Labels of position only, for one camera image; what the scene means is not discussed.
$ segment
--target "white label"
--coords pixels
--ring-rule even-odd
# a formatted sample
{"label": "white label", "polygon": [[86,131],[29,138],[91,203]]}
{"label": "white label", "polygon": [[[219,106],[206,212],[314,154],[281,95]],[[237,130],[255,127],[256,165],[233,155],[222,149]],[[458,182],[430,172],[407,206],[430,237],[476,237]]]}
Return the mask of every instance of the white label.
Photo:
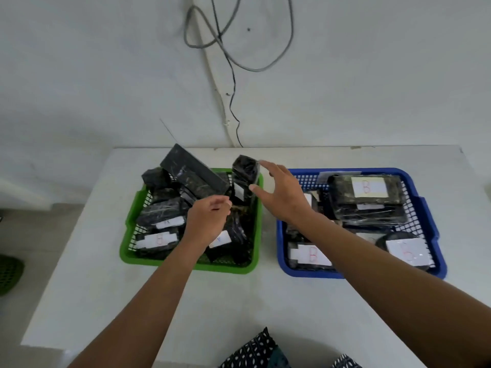
{"label": "white label", "polygon": [[244,201],[244,189],[234,182],[235,196]]}
{"label": "white label", "polygon": [[310,205],[310,207],[312,207],[312,195],[310,195],[310,194],[304,194],[304,196],[307,199],[307,202]]}
{"label": "white label", "polygon": [[332,266],[332,262],[315,245],[299,244],[298,248],[290,248],[288,258],[304,265]]}
{"label": "white label", "polygon": [[356,207],[359,210],[372,210],[372,209],[384,209],[385,205],[383,205],[383,204],[356,204]]}
{"label": "white label", "polygon": [[377,233],[356,233],[356,235],[361,237],[362,239],[365,239],[366,241],[369,241],[372,244],[375,244],[378,239],[380,239],[382,236],[385,236],[385,234]]}
{"label": "white label", "polygon": [[419,237],[388,240],[386,244],[390,254],[409,263],[411,266],[429,266],[433,263],[425,241]]}
{"label": "white label", "polygon": [[168,219],[167,221],[163,222],[158,222],[155,227],[158,229],[163,229],[167,227],[175,227],[175,226],[181,226],[184,223],[186,223],[186,220],[184,219],[184,216],[179,216],[175,218]]}
{"label": "white label", "polygon": [[219,247],[221,245],[228,244],[231,242],[232,242],[232,240],[230,239],[230,235],[228,234],[228,231],[224,229],[220,233],[220,235],[218,235],[218,237],[215,240],[213,240],[213,242],[208,246],[210,248],[215,248],[215,247]]}
{"label": "white label", "polygon": [[351,177],[354,197],[388,198],[387,186],[382,177]]}
{"label": "white label", "polygon": [[361,172],[349,172],[349,171],[344,171],[344,170],[339,170],[339,171],[333,171],[333,172],[321,172],[319,173],[319,176],[317,177],[316,184],[317,185],[325,185],[328,183],[328,179],[330,176],[337,176],[340,174],[361,174]]}
{"label": "white label", "polygon": [[169,245],[169,243],[173,243],[177,241],[177,234],[170,233],[158,233],[153,235],[146,235],[143,240],[139,240],[136,242],[136,248],[156,248],[163,247]]}

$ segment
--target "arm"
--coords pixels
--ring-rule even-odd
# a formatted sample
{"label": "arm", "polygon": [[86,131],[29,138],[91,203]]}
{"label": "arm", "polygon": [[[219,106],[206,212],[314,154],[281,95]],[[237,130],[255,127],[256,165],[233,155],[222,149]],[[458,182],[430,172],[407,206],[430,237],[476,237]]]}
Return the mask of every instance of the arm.
{"label": "arm", "polygon": [[491,309],[454,286],[397,259],[313,211],[283,165],[262,161],[273,194],[250,189],[279,219],[294,225],[394,333],[429,367],[491,362]]}
{"label": "arm", "polygon": [[187,278],[206,247],[223,230],[231,205],[226,196],[211,196],[194,203],[179,245],[70,368],[153,365]]}

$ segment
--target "green basket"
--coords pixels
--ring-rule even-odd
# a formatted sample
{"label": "green basket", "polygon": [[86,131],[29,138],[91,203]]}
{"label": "green basket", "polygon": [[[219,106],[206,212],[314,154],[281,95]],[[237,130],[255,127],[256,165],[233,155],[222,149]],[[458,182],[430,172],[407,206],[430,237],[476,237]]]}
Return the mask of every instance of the green basket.
{"label": "green basket", "polygon": [[0,296],[14,288],[24,271],[24,264],[13,257],[0,255]]}
{"label": "green basket", "polygon": [[[231,173],[232,169],[227,168],[213,168],[215,172],[227,172]],[[259,174],[258,185],[263,187],[263,175]],[[147,265],[147,266],[159,266],[163,260],[151,260],[147,258],[139,258],[135,254],[135,236],[136,234],[144,234],[147,230],[136,223],[136,219],[140,215],[141,210],[148,206],[151,202],[152,195],[147,190],[146,186],[142,190],[138,191],[135,195],[135,199],[130,208],[130,212],[126,218],[126,232],[119,248],[119,256],[121,260],[126,263],[134,265]],[[256,199],[256,219],[254,223],[254,247],[252,249],[252,261],[247,266],[239,266],[235,264],[232,258],[223,257],[213,263],[208,260],[208,257],[203,254],[197,264],[194,266],[195,270],[203,271],[216,271],[216,272],[229,272],[232,274],[247,274],[254,270],[259,260],[259,245],[261,244],[261,218],[262,218],[262,204],[259,199]]]}

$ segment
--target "tabletop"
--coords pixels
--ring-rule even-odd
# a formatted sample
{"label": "tabletop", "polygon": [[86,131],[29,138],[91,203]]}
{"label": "tabletop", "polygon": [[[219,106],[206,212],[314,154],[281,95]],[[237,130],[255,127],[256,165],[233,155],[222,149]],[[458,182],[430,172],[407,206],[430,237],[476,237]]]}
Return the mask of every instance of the tabletop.
{"label": "tabletop", "polygon": [[[114,149],[53,272],[22,344],[81,350],[155,270],[119,258],[141,174],[169,148]],[[445,281],[491,305],[491,204],[458,146],[189,148],[209,167],[239,154],[287,168],[400,168],[426,198],[448,266]],[[273,190],[267,171],[265,189]],[[218,365],[265,326],[292,366],[347,353],[366,367],[423,366],[346,280],[292,278],[276,259],[275,219],[263,216],[260,258],[247,275],[193,271],[158,360]]]}

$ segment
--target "floor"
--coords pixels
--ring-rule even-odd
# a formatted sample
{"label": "floor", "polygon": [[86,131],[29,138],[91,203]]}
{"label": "floor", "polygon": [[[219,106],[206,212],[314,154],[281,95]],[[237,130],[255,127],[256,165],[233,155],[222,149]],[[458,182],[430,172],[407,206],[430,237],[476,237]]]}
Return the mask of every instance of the floor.
{"label": "floor", "polygon": [[[20,342],[82,209],[83,205],[55,204],[49,212],[3,212],[0,254],[22,260],[25,269],[15,288],[0,297],[0,367],[65,368],[77,356],[78,351],[20,346]],[[156,362],[154,368],[188,366]]]}

